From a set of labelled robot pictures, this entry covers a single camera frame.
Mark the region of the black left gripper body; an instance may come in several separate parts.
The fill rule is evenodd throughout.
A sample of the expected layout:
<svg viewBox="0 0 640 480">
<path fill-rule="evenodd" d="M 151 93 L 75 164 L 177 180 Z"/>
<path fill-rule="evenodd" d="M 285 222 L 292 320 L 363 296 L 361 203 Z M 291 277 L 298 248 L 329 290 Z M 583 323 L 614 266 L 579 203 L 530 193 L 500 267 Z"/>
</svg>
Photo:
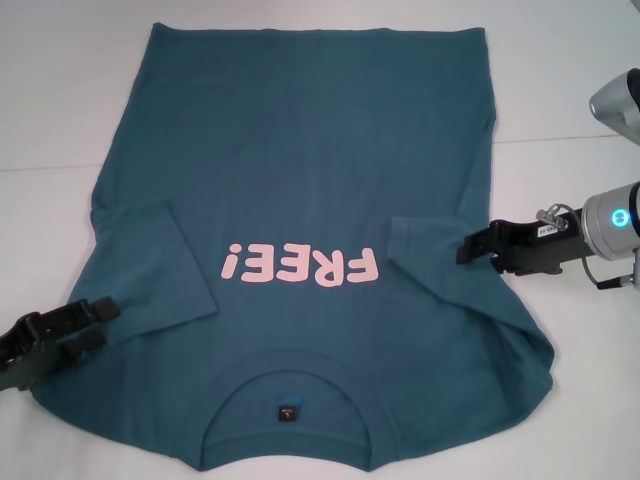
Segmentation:
<svg viewBox="0 0 640 480">
<path fill-rule="evenodd" d="M 64 334 L 63 323 L 60 311 L 32 312 L 0 335 L 0 391 L 31 389 L 66 365 L 58 343 Z"/>
</svg>

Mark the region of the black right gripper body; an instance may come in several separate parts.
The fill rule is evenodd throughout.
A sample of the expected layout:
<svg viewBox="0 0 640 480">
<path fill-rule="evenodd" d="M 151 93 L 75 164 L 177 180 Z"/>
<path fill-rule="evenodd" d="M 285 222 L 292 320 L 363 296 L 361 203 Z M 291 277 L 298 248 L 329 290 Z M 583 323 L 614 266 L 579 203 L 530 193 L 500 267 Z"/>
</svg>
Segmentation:
<svg viewBox="0 0 640 480">
<path fill-rule="evenodd" d="M 594 253 L 585 243 L 581 233 L 582 210 L 577 209 L 575 213 L 576 215 L 561 214 L 567 221 L 567 228 L 554 233 L 544 233 L 548 225 L 540 221 L 514 223 L 497 220 L 496 223 L 502 224 L 502 253 L 518 251 L 527 254 L 532 268 L 529 275 L 560 274 L 562 264 L 593 256 Z"/>
</svg>

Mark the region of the teal t-shirt with pink print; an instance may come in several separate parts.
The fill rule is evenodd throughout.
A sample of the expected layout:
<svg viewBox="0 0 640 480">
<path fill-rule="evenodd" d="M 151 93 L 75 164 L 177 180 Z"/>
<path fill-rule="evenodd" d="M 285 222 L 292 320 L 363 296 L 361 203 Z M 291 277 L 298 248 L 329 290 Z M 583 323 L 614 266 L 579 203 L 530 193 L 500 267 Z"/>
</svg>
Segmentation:
<svg viewBox="0 0 640 480">
<path fill-rule="evenodd" d="M 73 299 L 106 345 L 50 413 L 206 471 L 371 471 L 525 420 L 554 351 L 487 260 L 486 34 L 156 24 L 91 196 Z"/>
</svg>

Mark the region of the silver right gripper thumbscrew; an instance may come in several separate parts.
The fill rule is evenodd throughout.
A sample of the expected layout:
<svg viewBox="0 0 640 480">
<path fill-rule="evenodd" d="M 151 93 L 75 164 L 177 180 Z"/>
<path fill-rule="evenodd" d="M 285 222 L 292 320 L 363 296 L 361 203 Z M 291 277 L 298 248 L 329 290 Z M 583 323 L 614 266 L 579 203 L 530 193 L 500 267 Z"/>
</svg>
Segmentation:
<svg viewBox="0 0 640 480">
<path fill-rule="evenodd" d="M 567 221 L 559 214 L 561 209 L 561 205 L 553 204 L 546 210 L 538 210 L 536 219 L 558 230 L 564 230 L 567 228 Z"/>
</svg>

